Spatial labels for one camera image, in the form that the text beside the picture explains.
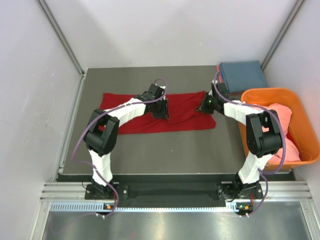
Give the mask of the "red t shirt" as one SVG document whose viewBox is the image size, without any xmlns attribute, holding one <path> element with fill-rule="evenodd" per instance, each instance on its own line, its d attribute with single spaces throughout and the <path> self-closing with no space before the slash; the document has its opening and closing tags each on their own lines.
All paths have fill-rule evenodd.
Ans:
<svg viewBox="0 0 320 240">
<path fill-rule="evenodd" d="M 120 126 L 118 134 L 151 134 L 214 129 L 216 121 L 212 115 L 197 111 L 204 96 L 204 91 L 167 94 L 167 119 L 154 118 L 151 113 L 147 113 Z"/>
</svg>

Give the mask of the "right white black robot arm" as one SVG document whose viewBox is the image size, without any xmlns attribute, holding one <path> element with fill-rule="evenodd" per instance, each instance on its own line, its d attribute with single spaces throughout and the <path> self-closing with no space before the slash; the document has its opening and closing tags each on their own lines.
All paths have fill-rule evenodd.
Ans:
<svg viewBox="0 0 320 240">
<path fill-rule="evenodd" d="M 266 164 L 285 143 L 277 112 L 239 100 L 230 100 L 226 85 L 217 80 L 212 81 L 211 91 L 204 94 L 197 110 L 211 115 L 218 112 L 245 126 L 249 153 L 231 187 L 234 198 L 245 198 L 257 188 Z"/>
</svg>

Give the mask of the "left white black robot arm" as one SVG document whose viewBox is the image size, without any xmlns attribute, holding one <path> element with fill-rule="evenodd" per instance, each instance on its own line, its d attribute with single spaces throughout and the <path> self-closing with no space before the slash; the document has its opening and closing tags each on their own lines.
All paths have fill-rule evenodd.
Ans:
<svg viewBox="0 0 320 240">
<path fill-rule="evenodd" d="M 83 138 L 93 165 L 91 184 L 87 188 L 91 195 L 106 199 L 115 193 L 110 183 L 113 178 L 111 152 L 117 143 L 119 128 L 148 113 L 154 117 L 169 116 L 165 86 L 153 83 L 144 93 L 114 108 L 94 110 L 88 123 L 89 129 Z"/>
</svg>

